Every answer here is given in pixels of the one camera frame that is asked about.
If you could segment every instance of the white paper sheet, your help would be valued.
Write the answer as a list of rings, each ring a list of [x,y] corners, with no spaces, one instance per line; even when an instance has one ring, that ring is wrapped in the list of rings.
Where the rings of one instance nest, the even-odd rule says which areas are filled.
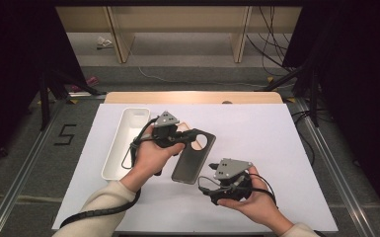
[[[116,126],[125,108],[148,108],[152,118],[169,111],[190,127],[216,135],[200,175],[221,158],[251,161],[271,184],[279,209],[293,222],[338,231],[286,105],[100,105],[53,229],[77,213],[107,182],[101,177]],[[142,188],[139,202],[116,229],[159,233],[269,232],[241,213],[216,206],[198,190],[171,180],[178,157]]]

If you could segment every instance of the white sleeve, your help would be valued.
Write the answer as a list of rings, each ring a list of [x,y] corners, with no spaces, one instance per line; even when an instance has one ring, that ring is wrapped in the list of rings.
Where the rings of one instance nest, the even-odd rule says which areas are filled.
[[[85,202],[80,212],[118,207],[132,202],[134,198],[135,193],[126,188],[121,182],[111,181],[106,187],[94,192]],[[111,237],[124,215],[125,211],[118,214],[81,219],[63,226],[53,236]]]
[[[298,223],[293,225],[287,232],[280,237],[315,237],[318,236],[309,226]]]

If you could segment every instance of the tripod leg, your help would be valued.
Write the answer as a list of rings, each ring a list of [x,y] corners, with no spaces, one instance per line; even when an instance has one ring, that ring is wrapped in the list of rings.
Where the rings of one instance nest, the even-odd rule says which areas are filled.
[[[295,70],[293,70],[290,73],[288,73],[287,75],[281,77],[280,79],[278,79],[277,81],[275,81],[271,85],[268,85],[267,87],[265,87],[263,89],[263,91],[265,91],[265,92],[272,91],[273,89],[275,89],[275,88],[279,87],[280,85],[288,82],[289,80],[293,79],[294,77],[297,77],[302,71],[303,71],[302,66],[297,67]]]
[[[86,91],[86,92],[89,92],[90,94],[92,95],[104,95],[105,93],[101,93],[97,90],[95,90],[94,88],[88,86],[87,84],[85,83],[82,83],[82,82],[78,82],[77,80],[73,79],[72,77],[70,77],[69,75],[63,73],[63,72],[60,72],[60,71],[52,71],[52,73],[54,75],[56,75],[57,77],[59,78],[62,78],[63,80],[65,81],[68,81],[69,83],[73,84],[73,85],[76,85],[78,86],[79,88],[81,88],[82,90]]]

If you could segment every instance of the aluminum rail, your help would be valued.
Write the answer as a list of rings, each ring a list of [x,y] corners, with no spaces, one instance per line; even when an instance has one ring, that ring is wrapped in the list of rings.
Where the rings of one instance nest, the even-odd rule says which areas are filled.
[[[51,131],[52,125],[57,118],[61,108],[64,106],[65,101],[58,101],[55,104],[53,115],[47,125],[47,127],[39,132],[38,138],[36,139],[35,144],[30,150],[29,155],[27,156],[26,161],[18,172],[17,177],[11,185],[9,191],[5,194],[1,204],[0,204],[0,232],[5,225],[6,220],[8,219],[15,202],[17,201],[18,195],[23,189],[27,179],[39,157],[45,143],[47,141],[49,132]]]
[[[300,111],[309,110],[303,99],[298,98],[297,102],[297,107]],[[306,125],[309,128],[309,131],[312,134],[313,139],[322,154],[323,160],[329,170],[329,173],[332,176],[332,180],[334,181],[338,192],[340,193],[341,198],[345,204],[345,207],[348,210],[353,223],[355,224],[359,236],[376,236],[365,214],[365,211],[359,204],[358,199],[354,195],[352,189],[349,187],[349,184],[347,183],[347,180],[344,177],[340,166],[333,156],[331,149],[326,143],[320,129],[316,127],[309,118],[306,118]]]

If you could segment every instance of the person's right hand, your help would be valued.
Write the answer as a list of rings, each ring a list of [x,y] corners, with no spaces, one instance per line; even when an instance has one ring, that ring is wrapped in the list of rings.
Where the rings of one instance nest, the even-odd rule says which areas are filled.
[[[255,166],[249,168],[248,172],[258,174]],[[251,175],[251,179],[254,188],[267,190],[266,183],[258,176]],[[223,198],[217,203],[242,212],[254,222],[270,228],[276,235],[282,235],[293,226],[293,223],[278,210],[270,196],[260,192],[252,192],[245,201]]]
[[[144,131],[144,134],[152,134],[153,125]],[[137,158],[134,167],[121,178],[121,182],[133,192],[137,192],[149,178],[161,171],[167,161],[183,149],[182,143],[177,143],[167,148],[161,148],[153,140],[144,141],[137,150]]]

